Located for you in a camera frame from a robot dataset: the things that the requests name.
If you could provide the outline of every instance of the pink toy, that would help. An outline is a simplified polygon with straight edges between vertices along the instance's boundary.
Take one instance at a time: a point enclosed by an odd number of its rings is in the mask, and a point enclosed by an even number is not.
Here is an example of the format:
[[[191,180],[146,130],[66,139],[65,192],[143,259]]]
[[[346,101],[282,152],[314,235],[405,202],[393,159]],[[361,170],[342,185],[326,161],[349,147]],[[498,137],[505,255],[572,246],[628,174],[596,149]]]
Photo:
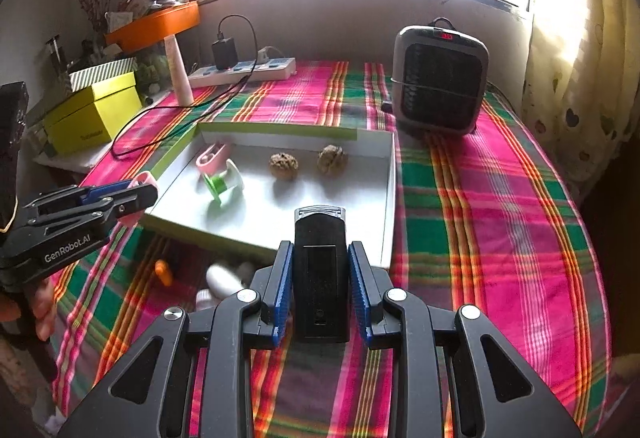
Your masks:
[[[156,179],[154,178],[154,176],[151,174],[150,171],[143,171],[142,173],[138,173],[134,177],[134,179],[131,180],[131,183],[127,186],[127,189],[130,189],[131,187],[135,187],[137,185],[143,185],[146,183],[151,184],[156,189],[158,189],[158,184],[156,183]],[[127,227],[133,227],[135,224],[137,224],[140,221],[140,218],[142,218],[143,214],[144,214],[144,211],[132,213],[127,216],[123,216],[122,218],[120,218],[119,221],[121,224],[126,225]]]
[[[231,155],[231,144],[216,144],[209,146],[206,151],[196,159],[196,167],[201,174],[210,176],[226,169],[226,159]]]

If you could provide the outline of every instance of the plaid tablecloth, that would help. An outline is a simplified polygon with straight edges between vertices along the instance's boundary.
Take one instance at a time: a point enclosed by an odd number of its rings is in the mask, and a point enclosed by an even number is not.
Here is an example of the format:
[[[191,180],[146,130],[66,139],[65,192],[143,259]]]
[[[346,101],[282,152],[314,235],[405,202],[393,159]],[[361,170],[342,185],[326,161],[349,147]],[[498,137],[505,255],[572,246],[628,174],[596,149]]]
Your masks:
[[[395,129],[393,117],[380,110],[389,88],[382,65],[309,62],[286,81],[252,84],[218,118]],[[199,89],[194,97],[205,104],[211,94]],[[157,139],[215,104],[152,111],[118,148]],[[107,155],[85,183],[132,177],[167,147],[155,145],[124,161]],[[167,245],[180,246],[183,258],[171,288],[152,270]],[[52,391],[63,413],[166,306],[193,307],[207,264],[198,248],[118,225],[110,245],[57,276],[52,342],[60,376]],[[420,141],[399,134],[390,274],[395,285],[433,306],[479,306],[585,434],[599,426],[610,353],[594,252],[558,175],[491,87],[474,133]],[[256,436],[386,436],[390,353],[367,351],[354,325],[343,345],[298,344],[289,336],[277,350],[254,356]],[[446,415],[450,434],[448,408]],[[195,433],[194,421],[191,427]]]

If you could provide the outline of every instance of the human hand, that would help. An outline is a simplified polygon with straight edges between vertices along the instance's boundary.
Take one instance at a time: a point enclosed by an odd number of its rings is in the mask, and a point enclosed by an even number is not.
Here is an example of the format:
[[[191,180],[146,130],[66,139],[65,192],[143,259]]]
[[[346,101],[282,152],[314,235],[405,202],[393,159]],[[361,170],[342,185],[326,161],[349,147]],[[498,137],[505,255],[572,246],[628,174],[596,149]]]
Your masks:
[[[53,282],[47,277],[38,286],[27,292],[27,299],[36,320],[36,334],[46,341],[53,333],[56,319],[56,304],[53,301]],[[20,308],[7,296],[0,294],[0,322],[15,321],[20,317]]]

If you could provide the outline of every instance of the yellow box lid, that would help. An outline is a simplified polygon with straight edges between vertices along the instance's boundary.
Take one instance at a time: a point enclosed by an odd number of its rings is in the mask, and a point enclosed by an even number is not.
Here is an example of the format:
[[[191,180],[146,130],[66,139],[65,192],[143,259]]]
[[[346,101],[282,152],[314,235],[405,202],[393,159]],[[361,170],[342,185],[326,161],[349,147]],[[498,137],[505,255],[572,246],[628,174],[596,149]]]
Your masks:
[[[50,128],[52,125],[64,119],[66,116],[71,115],[75,111],[78,111],[80,108],[84,108],[85,106],[96,102],[103,97],[107,97],[107,95],[111,95],[115,92],[119,92],[127,88],[131,88],[135,85],[136,78],[134,76],[134,73],[129,72],[94,83],[91,86],[87,86],[86,88],[82,88],[81,90],[78,90],[76,93],[71,95],[71,97],[69,97],[62,104],[59,104],[58,106],[53,108],[49,113],[47,113],[47,115],[45,115],[44,127],[45,129]]]

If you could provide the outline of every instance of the curtain pattern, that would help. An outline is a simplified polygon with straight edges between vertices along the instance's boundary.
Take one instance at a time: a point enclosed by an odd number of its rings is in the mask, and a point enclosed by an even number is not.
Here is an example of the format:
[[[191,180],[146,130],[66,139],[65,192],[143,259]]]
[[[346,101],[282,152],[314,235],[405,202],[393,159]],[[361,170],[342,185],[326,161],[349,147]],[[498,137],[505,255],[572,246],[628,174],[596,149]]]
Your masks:
[[[635,0],[532,0],[522,118],[578,202],[640,115]]]

